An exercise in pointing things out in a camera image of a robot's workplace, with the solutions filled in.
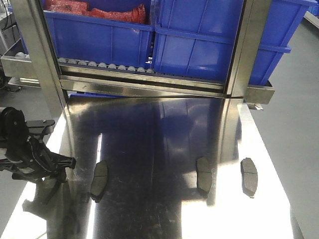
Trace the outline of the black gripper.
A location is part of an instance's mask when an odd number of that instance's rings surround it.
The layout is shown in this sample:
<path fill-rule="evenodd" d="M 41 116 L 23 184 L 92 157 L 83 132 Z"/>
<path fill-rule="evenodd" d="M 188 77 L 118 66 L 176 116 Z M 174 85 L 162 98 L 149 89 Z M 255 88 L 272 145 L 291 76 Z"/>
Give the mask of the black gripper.
<path fill-rule="evenodd" d="M 66 168 L 74 169 L 76 159 L 50 151 L 43 138 L 53 132 L 52 119 L 26 121 L 21 110 L 0 109 L 0 148 L 4 159 L 0 170 L 12 173 L 12 179 L 38 183 L 42 178 L 66 179 Z"/>

